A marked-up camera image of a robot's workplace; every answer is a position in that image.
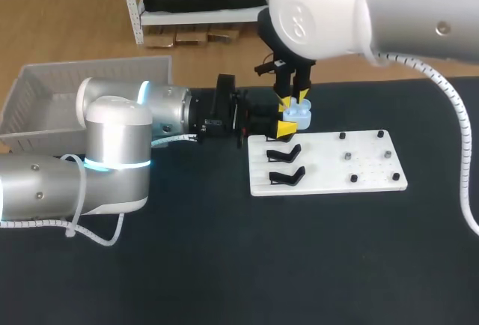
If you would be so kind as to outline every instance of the black tabletop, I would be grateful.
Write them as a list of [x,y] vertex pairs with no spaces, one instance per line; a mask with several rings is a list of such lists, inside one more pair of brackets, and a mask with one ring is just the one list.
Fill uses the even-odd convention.
[[[478,83],[454,80],[477,134]],[[460,212],[448,99],[427,80],[321,85],[309,98],[310,132],[388,130],[407,191],[253,198],[247,149],[172,144],[154,151],[149,202],[112,248],[0,231],[1,323],[478,324],[479,237]],[[106,237],[115,222],[81,219]]]

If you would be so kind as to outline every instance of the metal shelf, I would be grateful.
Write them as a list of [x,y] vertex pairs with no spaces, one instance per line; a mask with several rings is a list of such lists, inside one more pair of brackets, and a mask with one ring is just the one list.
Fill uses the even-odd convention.
[[265,7],[238,10],[218,10],[214,12],[166,13],[147,12],[143,1],[126,0],[133,33],[137,44],[143,44],[143,26],[176,25],[203,23],[256,22],[258,13]]

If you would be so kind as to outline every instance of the robot logo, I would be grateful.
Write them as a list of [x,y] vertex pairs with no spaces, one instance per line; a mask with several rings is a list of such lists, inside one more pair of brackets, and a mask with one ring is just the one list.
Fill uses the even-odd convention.
[[283,32],[294,42],[304,44],[314,33],[314,20],[311,12],[301,3],[290,3],[280,15]]

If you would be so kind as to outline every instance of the cable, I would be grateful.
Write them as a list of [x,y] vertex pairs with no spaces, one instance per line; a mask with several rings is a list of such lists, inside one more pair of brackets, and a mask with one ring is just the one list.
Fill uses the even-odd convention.
[[80,187],[79,187],[79,196],[76,205],[75,215],[73,216],[72,222],[67,222],[64,220],[30,220],[23,222],[2,222],[0,221],[0,228],[44,228],[44,227],[57,227],[57,228],[66,228],[65,235],[67,237],[73,237],[75,231],[78,231],[80,234],[85,235],[86,237],[92,239],[95,243],[98,243],[103,246],[112,246],[114,245],[118,238],[120,237],[121,228],[123,226],[124,214],[118,216],[117,227],[113,238],[110,240],[105,240],[98,235],[94,234],[92,231],[78,225],[78,220],[82,214],[83,204],[85,203],[85,194],[86,194],[86,172],[83,162],[76,155],[63,155],[61,160],[65,160],[68,157],[74,158],[76,163],[79,166],[80,170]]
[[161,144],[171,143],[171,142],[180,142],[182,140],[186,140],[188,142],[196,142],[198,137],[196,134],[183,134],[182,136],[169,136],[168,138],[158,139],[154,142],[151,142],[152,148],[157,148]]
[[[112,246],[114,245],[121,233],[121,227],[123,225],[124,214],[120,214],[118,217],[117,227],[115,229],[115,234],[111,240],[105,240],[94,234],[92,231],[84,228],[80,225],[75,225],[75,231],[78,231],[80,234],[85,235],[86,237],[93,240],[95,243],[98,243],[103,246]],[[30,220],[23,222],[0,222],[0,228],[44,228],[44,227],[56,227],[56,228],[70,228],[72,225],[71,222],[64,220]]]
[[67,237],[74,237],[75,225],[78,224],[80,215],[82,215],[83,204],[85,203],[85,196],[87,194],[87,172],[85,170],[85,165],[83,164],[82,160],[78,158],[76,155],[65,154],[60,159],[66,160],[70,157],[72,157],[76,161],[76,164],[78,165],[78,169],[80,170],[80,187],[78,191],[78,199],[76,201],[75,215],[73,215],[73,219],[72,219],[70,227],[65,231],[65,235]]
[[460,205],[463,212],[464,219],[469,225],[470,229],[479,235],[479,225],[476,223],[471,212],[471,205],[469,204],[469,175],[471,172],[472,161],[472,129],[469,116],[467,114],[464,102],[456,92],[452,84],[437,70],[433,69],[429,64],[424,63],[416,58],[405,55],[395,54],[378,54],[379,58],[385,58],[389,61],[396,61],[404,64],[407,67],[416,69],[417,71],[428,76],[433,82],[441,88],[446,94],[449,101],[454,107],[459,120],[461,138],[462,138],[462,154],[461,154],[461,172],[460,172]]

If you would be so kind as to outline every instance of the white plastic basket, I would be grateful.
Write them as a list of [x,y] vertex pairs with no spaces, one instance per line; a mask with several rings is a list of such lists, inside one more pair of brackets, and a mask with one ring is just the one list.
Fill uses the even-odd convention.
[[82,80],[91,76],[172,84],[171,57],[25,65],[0,114],[0,141],[14,154],[84,154],[75,100]]

